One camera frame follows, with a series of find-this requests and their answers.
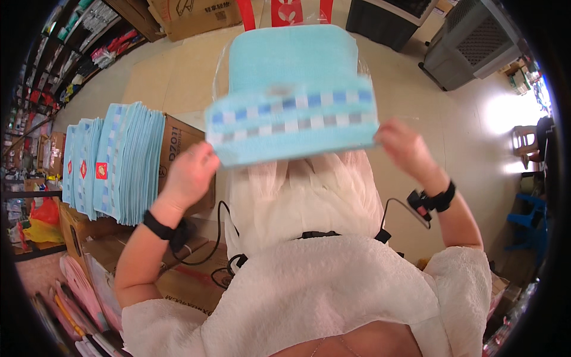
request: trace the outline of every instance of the yellow plastic bag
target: yellow plastic bag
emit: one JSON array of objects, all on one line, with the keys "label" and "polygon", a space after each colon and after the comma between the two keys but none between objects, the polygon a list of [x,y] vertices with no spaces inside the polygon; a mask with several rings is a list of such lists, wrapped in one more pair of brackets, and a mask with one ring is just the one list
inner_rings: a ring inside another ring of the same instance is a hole
[{"label": "yellow plastic bag", "polygon": [[46,223],[39,219],[30,218],[30,228],[24,229],[24,236],[36,243],[54,242],[63,243],[62,234],[57,225]]}]

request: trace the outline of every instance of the checkered towel border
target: checkered towel border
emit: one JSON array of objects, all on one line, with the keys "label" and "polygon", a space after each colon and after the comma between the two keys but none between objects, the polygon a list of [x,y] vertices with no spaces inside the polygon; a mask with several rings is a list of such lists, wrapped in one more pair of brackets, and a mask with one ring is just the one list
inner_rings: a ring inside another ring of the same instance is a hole
[{"label": "checkered towel border", "polygon": [[248,119],[256,119],[266,114],[280,114],[288,110],[327,107],[331,105],[345,105],[353,103],[371,103],[373,93],[367,90],[359,91],[334,91],[300,95],[284,99],[281,102],[263,104],[236,111],[219,111],[212,116],[212,124],[232,124]]},{"label": "checkered towel border", "polygon": [[336,115],[313,115],[310,118],[298,119],[271,125],[259,126],[251,129],[236,130],[231,133],[207,132],[207,141],[212,145],[244,140],[254,137],[266,137],[281,133],[296,133],[303,130],[322,129],[326,127],[347,127],[349,125],[365,122],[375,122],[374,114],[336,114]]}]

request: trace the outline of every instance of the plastic stool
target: plastic stool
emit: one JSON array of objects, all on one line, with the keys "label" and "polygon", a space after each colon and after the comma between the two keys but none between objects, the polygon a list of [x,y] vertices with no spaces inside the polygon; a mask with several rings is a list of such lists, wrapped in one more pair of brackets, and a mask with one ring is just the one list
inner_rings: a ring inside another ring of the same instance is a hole
[{"label": "plastic stool", "polygon": [[[537,126],[515,126],[513,127],[513,154],[515,156],[526,155],[538,150]],[[533,135],[533,142],[528,142],[528,135]]]},{"label": "plastic stool", "polygon": [[508,214],[508,222],[514,222],[517,224],[521,224],[524,227],[531,228],[533,217],[535,216],[535,213],[537,211],[541,211],[543,213],[543,216],[545,216],[546,203],[541,198],[524,194],[517,194],[516,198],[523,199],[533,203],[533,209],[532,212],[528,215],[513,214],[513,213]]},{"label": "plastic stool", "polygon": [[537,226],[537,229],[529,228],[525,231],[518,231],[515,233],[515,236],[519,238],[519,240],[523,240],[523,243],[505,247],[504,250],[533,249],[536,251],[536,266],[539,266],[547,250],[548,235],[545,215]]}]

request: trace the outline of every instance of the wrist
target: wrist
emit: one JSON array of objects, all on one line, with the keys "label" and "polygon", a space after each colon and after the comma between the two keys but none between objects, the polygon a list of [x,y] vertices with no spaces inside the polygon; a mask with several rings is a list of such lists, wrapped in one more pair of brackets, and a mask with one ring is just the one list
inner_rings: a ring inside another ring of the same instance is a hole
[{"label": "wrist", "polygon": [[450,185],[450,177],[440,166],[435,165],[425,177],[419,179],[419,183],[429,197],[434,197],[446,192]]},{"label": "wrist", "polygon": [[149,209],[157,222],[172,229],[178,227],[185,211],[185,209],[172,204],[172,201],[164,195],[159,195]]}]

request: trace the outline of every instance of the hand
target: hand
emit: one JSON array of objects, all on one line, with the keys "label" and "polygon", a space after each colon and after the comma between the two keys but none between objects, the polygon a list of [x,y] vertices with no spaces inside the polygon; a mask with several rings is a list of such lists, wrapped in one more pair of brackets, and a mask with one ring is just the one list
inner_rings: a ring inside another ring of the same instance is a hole
[{"label": "hand", "polygon": [[206,194],[219,165],[210,144],[192,145],[171,164],[157,201],[168,202],[173,210],[185,212]]},{"label": "hand", "polygon": [[420,134],[395,118],[384,122],[374,136],[392,162],[420,183],[439,170]]}]

